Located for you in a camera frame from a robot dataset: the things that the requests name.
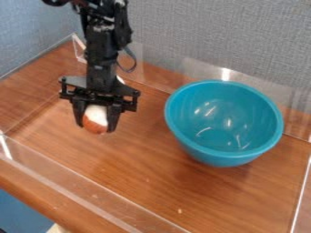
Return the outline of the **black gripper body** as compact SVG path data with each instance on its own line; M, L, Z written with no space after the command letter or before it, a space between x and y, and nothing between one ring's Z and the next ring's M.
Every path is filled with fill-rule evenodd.
M134 112L141 92L124 84L116 75L117 60L86 64L86 76L62 76L60 98L69 101L76 113L84 113L89 105L104 106L109 113Z

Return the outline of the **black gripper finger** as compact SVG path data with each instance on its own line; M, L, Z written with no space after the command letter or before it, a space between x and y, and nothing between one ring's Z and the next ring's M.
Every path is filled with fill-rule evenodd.
M74 99L72 101L72 106L73 106L73 113L74 113L74 122L81 127L82 126L82 115L86 109L86 102L82 100Z
M112 133L116 129L120 114L121 114L121 106L118 104L112 104L110 106L108 106L108 115L106 115L108 133Z

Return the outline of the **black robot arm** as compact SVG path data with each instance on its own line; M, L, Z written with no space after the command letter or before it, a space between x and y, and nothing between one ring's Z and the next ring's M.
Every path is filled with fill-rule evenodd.
M80 15L86 40L84 58L86 75L62 76L60 98L70 102L74 122L82 124L82 116L92 105L106 111L106 131L113 132L120 115L137 109L141 92L121 83L116 71L120 51L128 51L132 29L128 24L128 0L41 0L45 5L69 5Z

